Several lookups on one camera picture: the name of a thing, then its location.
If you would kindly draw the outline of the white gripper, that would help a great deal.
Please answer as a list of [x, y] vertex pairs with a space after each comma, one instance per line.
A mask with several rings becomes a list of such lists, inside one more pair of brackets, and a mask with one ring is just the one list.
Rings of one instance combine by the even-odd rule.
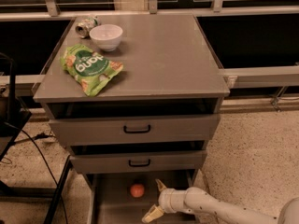
[[186, 197], [185, 190], [167, 189], [166, 185], [160, 179], [156, 179], [156, 184], [158, 190], [161, 192], [158, 199], [159, 206], [154, 204], [149, 209], [142, 217], [143, 223], [151, 223], [151, 221], [162, 217], [164, 213], [184, 213], [187, 210], [187, 206], [184, 203]]

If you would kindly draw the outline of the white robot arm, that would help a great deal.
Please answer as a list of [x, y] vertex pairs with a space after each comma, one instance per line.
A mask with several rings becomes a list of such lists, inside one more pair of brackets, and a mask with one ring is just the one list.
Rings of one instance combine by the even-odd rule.
[[298, 198], [288, 201], [278, 217], [272, 217], [220, 201], [197, 187], [177, 190], [168, 188], [160, 179], [156, 179], [156, 183], [160, 191], [158, 204], [154, 204], [143, 216], [143, 223], [150, 223], [164, 214], [180, 212], [189, 215], [210, 214], [227, 224], [299, 224]]

